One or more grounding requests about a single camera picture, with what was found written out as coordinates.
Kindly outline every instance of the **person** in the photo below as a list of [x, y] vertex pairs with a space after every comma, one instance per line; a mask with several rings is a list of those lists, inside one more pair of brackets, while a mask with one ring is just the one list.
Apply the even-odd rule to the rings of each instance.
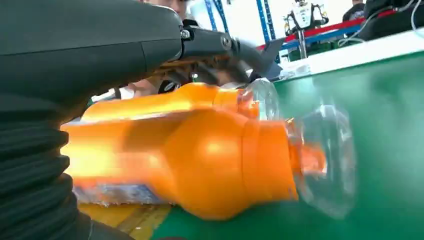
[[144, 2], [171, 8], [181, 19], [187, 18], [187, 3], [189, 0], [144, 0]]
[[343, 22], [364, 17], [365, 3], [363, 0], [352, 0], [353, 6], [343, 15]]

